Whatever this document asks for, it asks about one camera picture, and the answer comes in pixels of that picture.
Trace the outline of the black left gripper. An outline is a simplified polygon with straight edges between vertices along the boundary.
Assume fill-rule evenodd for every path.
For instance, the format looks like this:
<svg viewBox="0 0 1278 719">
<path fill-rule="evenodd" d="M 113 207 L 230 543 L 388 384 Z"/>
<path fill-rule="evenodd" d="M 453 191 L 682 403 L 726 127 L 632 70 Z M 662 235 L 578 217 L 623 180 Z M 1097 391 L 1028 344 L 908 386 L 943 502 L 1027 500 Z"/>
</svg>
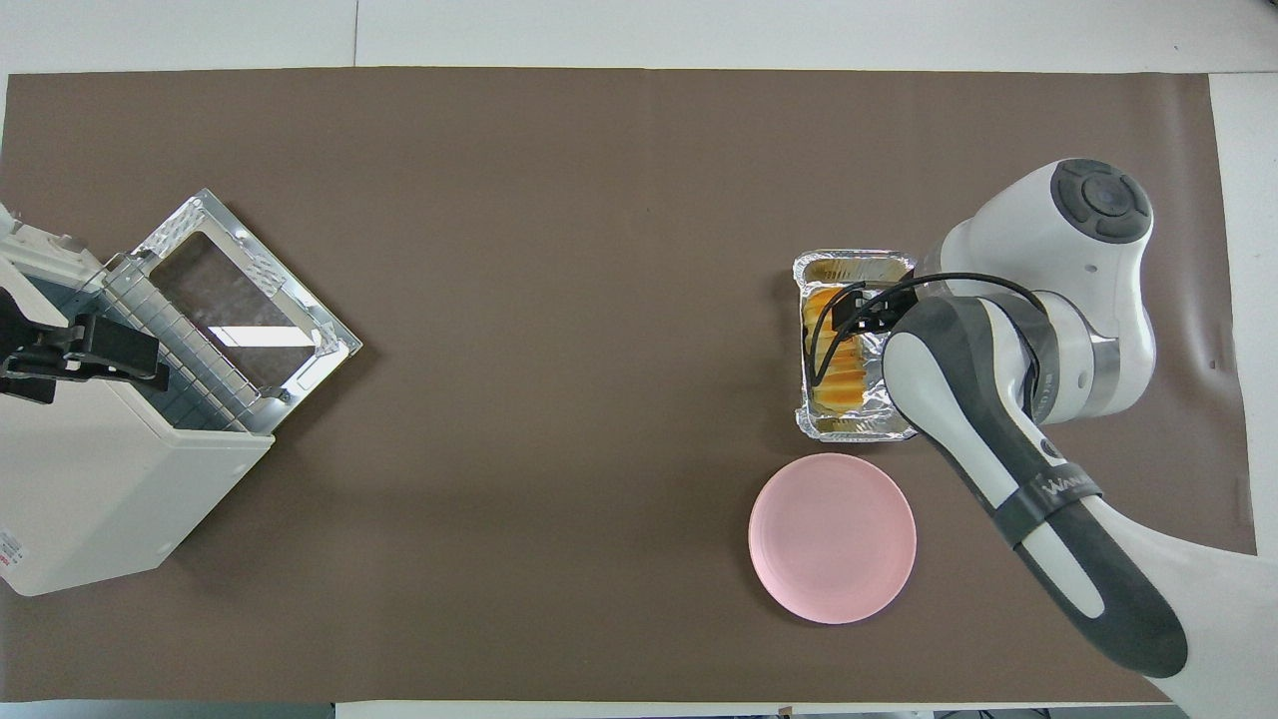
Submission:
<svg viewBox="0 0 1278 719">
<path fill-rule="evenodd" d="M 66 365 L 69 345 L 70 358 L 83 360 L 75 367 Z M 78 314 L 66 327 L 40 324 L 24 315 L 10 292 L 0 290 L 0 395 L 49 405 L 58 378 L 119 381 L 164 392 L 169 367 L 158 356 L 155 337 L 109 315 Z"/>
</svg>

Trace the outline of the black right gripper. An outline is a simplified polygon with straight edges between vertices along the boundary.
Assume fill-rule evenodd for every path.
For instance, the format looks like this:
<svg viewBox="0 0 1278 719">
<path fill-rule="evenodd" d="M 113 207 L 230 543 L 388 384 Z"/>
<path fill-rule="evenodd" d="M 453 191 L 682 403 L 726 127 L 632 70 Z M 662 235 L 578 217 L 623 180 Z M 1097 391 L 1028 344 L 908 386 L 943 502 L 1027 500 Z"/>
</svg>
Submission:
<svg viewBox="0 0 1278 719">
<path fill-rule="evenodd" d="M 854 335 L 886 335 L 916 304 L 912 287 L 873 291 L 860 284 L 835 303 L 835 327 L 854 327 Z"/>
</svg>

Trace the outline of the sliced golden bread loaf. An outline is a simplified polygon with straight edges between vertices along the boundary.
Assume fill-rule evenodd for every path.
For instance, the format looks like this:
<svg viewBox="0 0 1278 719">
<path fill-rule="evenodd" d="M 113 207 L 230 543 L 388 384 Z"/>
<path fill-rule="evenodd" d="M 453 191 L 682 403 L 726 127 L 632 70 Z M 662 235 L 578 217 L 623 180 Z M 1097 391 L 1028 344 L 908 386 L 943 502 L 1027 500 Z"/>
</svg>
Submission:
<svg viewBox="0 0 1278 719">
<path fill-rule="evenodd" d="M 812 407 L 815 412 L 854 412 L 866 401 L 866 360 L 858 335 L 838 337 L 835 327 L 835 309 L 829 300 L 838 295 L 838 287 L 812 291 L 803 303 L 803 358 L 806 369 L 826 373 L 820 381 L 809 381 Z"/>
</svg>

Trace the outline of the aluminium foil tray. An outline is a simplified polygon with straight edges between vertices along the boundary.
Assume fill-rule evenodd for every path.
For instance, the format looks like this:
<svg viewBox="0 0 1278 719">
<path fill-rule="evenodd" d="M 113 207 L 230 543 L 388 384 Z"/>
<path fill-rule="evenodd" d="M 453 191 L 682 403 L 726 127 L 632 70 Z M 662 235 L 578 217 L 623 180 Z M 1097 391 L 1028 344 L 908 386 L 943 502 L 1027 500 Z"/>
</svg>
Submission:
<svg viewBox="0 0 1278 719">
<path fill-rule="evenodd" d="M 794 261 L 794 281 L 799 292 L 799 315 L 803 322 L 803 303 L 817 289 L 838 287 L 838 295 L 829 300 L 827 309 L 835 308 L 846 292 L 864 284 L 873 291 L 895 286 L 912 271 L 915 261 L 905 252 L 881 249 L 822 249 L 804 252 Z M 859 410 L 843 414 L 815 412 L 809 395 L 812 370 L 803 358 L 803 404 L 796 409 L 796 423 L 805 435 L 822 442 L 881 442 L 905 441 L 915 435 L 907 420 L 898 414 L 883 381 L 883 347 L 889 335 L 859 335 L 864 360 L 866 360 L 866 401 Z"/>
</svg>

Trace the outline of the cream toaster oven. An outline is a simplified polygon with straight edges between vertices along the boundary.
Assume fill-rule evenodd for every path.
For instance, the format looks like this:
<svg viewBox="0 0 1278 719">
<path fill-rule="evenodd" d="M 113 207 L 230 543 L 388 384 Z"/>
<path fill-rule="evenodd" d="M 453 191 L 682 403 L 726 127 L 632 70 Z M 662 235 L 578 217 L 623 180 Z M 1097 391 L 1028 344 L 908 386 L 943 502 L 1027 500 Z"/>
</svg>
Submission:
<svg viewBox="0 0 1278 719">
<path fill-rule="evenodd" d="M 0 206 L 0 290 L 29 321 L 109 315 L 106 264 Z M 0 395 L 0 579 L 14 591 L 155 570 L 273 444 L 273 433 L 178 429 L 143 391 L 58 378 L 49 405 Z"/>
</svg>

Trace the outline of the glass chrome oven door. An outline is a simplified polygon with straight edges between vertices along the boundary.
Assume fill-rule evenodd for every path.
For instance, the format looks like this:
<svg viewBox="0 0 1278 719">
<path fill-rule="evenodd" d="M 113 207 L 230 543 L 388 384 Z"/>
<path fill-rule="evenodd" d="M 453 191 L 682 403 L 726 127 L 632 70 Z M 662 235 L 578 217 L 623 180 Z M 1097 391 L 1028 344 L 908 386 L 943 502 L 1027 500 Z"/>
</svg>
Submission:
<svg viewBox="0 0 1278 719">
<path fill-rule="evenodd" d="M 127 255 L 250 382 L 259 398 L 249 433 L 273 433 L 360 350 L 351 329 L 210 190 Z"/>
</svg>

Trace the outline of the pink round plate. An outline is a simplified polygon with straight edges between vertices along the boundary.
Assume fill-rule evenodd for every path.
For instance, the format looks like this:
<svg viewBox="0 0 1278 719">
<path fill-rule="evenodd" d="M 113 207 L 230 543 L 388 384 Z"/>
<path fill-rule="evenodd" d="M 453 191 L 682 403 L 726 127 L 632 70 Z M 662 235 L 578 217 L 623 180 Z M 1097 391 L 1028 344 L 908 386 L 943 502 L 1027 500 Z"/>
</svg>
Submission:
<svg viewBox="0 0 1278 719">
<path fill-rule="evenodd" d="M 881 614 L 912 577 L 918 527 L 875 464 L 813 453 L 764 481 L 748 522 L 750 564 L 785 610 L 817 624 Z"/>
</svg>

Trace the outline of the brown table mat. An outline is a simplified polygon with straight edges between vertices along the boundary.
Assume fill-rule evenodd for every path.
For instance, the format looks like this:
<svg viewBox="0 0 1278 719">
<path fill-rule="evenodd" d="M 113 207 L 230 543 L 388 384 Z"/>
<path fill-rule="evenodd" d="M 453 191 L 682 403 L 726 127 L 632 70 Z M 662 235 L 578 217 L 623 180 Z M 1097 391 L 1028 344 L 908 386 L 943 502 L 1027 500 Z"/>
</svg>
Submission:
<svg viewBox="0 0 1278 719">
<path fill-rule="evenodd" d="M 860 444 L 907 587 L 813 624 L 748 517 L 797 429 L 791 266 L 929 252 L 1097 158 L 1149 193 L 1157 375 L 1051 427 L 1105 501 L 1254 552 L 1204 77 L 314 69 L 12 77 L 0 204 L 132 252 L 207 188 L 363 350 L 156 570 L 0 584 L 0 701 L 1153 701 L 925 441 Z"/>
</svg>

